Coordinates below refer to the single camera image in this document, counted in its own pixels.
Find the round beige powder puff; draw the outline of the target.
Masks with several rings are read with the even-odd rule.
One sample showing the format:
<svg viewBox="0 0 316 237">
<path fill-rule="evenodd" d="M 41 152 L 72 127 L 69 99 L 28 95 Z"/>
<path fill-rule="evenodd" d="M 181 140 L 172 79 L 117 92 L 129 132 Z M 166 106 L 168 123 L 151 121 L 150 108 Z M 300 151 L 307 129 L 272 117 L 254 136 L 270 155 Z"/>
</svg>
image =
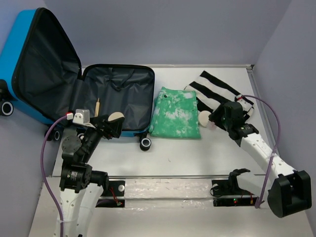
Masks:
<svg viewBox="0 0 316 237">
<path fill-rule="evenodd" d="M 198 115 L 198 122 L 202 127 L 209 127 L 209 115 L 211 114 L 210 111 L 201 111 Z"/>
<path fill-rule="evenodd" d="M 108 122 L 115 121 L 117 119 L 124 119 L 125 116 L 121 112 L 114 112 L 108 116 Z"/>
</svg>

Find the black white striped sweater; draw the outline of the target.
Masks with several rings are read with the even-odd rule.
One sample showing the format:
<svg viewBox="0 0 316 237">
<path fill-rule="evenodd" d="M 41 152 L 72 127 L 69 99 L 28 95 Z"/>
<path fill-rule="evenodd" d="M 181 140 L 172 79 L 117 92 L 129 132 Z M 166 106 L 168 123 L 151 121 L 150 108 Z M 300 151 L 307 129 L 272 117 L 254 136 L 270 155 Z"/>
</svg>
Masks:
<svg viewBox="0 0 316 237">
<path fill-rule="evenodd" d="M 201 111 L 216 110 L 221 104 L 235 102 L 234 98 L 241 93 L 224 81 L 203 71 L 194 81 L 187 85 L 185 91 L 194 91 L 197 98 L 197 109 Z M 249 111 L 244 111 L 245 119 L 254 113 L 254 105 Z"/>
</svg>

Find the green tie-dye pants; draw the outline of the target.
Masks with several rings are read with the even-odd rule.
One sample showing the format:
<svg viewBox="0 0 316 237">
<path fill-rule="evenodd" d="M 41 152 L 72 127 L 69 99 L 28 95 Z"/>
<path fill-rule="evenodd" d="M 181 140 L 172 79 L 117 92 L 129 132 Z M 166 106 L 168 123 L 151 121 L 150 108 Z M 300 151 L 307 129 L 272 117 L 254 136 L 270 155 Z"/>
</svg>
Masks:
<svg viewBox="0 0 316 237">
<path fill-rule="evenodd" d="M 172 139 L 200 139 L 197 103 L 194 91 L 162 87 L 155 99 L 150 135 Z"/>
</svg>

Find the blue hard-shell suitcase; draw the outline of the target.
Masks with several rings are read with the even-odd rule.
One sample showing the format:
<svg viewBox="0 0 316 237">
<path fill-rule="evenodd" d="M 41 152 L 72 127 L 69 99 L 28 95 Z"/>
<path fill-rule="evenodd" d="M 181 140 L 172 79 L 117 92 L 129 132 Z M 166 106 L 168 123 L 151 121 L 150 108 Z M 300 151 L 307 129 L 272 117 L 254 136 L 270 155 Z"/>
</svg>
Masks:
<svg viewBox="0 0 316 237">
<path fill-rule="evenodd" d="M 83 68 L 55 15 L 40 7 L 21 11 L 0 54 L 0 114 L 15 109 L 51 125 L 67 112 L 86 109 L 94 117 L 121 112 L 122 136 L 139 137 L 143 151 L 154 101 L 155 73 L 150 67 L 94 64 Z"/>
</svg>

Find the clear small plastic bottle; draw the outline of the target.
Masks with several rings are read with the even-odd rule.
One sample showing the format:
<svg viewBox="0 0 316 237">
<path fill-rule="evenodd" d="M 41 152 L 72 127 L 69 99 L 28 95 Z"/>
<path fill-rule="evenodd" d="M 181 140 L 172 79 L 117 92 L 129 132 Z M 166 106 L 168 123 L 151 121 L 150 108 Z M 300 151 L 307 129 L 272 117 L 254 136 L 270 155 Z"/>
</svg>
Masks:
<svg viewBox="0 0 316 237">
<path fill-rule="evenodd" d="M 207 127 L 210 130 L 215 130 L 217 128 L 216 124 L 212 121 L 208 121 Z"/>
</svg>

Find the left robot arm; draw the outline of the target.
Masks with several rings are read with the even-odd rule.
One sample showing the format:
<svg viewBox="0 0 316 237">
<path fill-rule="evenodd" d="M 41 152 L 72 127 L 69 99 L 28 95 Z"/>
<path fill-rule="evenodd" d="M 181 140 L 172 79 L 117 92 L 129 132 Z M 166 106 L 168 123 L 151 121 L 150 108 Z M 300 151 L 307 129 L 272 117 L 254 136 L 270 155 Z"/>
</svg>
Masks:
<svg viewBox="0 0 316 237">
<path fill-rule="evenodd" d="M 60 236 L 79 237 L 79 212 L 86 188 L 92 183 L 92 189 L 98 195 L 109 190 L 108 173 L 96 171 L 88 164 L 93 152 L 102 138 L 119 138 L 122 131 L 124 115 L 114 112 L 111 115 L 93 119 L 93 127 L 89 127 L 82 137 L 68 136 L 62 142 L 62 170 L 60 179 Z"/>
</svg>

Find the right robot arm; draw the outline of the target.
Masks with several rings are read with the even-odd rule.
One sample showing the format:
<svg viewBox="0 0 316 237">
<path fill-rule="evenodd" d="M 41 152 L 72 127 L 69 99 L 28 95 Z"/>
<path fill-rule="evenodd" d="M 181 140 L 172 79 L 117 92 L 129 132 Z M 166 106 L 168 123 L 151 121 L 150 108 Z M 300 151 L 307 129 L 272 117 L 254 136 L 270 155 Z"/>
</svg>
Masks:
<svg viewBox="0 0 316 237">
<path fill-rule="evenodd" d="M 227 184 L 219 186 L 218 190 L 226 189 L 234 194 L 249 191 L 257 196 L 257 206 L 266 201 L 272 213 L 279 218 L 311 208 L 312 187 L 309 174 L 304 170 L 296 170 L 270 148 L 259 130 L 246 122 L 239 102 L 221 104 L 209 115 L 208 120 L 224 129 L 266 173 L 263 184 L 257 185 L 250 177 L 249 169 L 235 169 L 229 173 Z"/>
</svg>

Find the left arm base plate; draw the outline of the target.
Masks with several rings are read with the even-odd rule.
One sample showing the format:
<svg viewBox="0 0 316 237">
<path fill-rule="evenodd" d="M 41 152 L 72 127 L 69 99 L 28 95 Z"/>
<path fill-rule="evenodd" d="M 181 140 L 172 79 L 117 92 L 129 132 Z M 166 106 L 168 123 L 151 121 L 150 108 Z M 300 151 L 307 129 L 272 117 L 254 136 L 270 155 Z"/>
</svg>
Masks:
<svg viewBox="0 0 316 237">
<path fill-rule="evenodd" d="M 110 180 L 108 190 L 104 191 L 97 201 L 99 208 L 124 208 L 125 207 L 125 181 Z"/>
</svg>

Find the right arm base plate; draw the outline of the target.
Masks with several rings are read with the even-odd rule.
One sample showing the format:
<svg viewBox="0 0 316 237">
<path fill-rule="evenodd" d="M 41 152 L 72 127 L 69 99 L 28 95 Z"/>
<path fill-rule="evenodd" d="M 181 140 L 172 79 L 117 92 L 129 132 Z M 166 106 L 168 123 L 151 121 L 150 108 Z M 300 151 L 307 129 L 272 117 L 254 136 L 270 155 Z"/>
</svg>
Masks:
<svg viewBox="0 0 316 237">
<path fill-rule="evenodd" d="M 254 206 L 258 197 L 247 189 L 242 189 L 242 181 L 251 181 L 256 176 L 246 168 L 234 169 L 226 178 L 212 179 L 210 195 L 213 197 L 214 207 Z"/>
</svg>

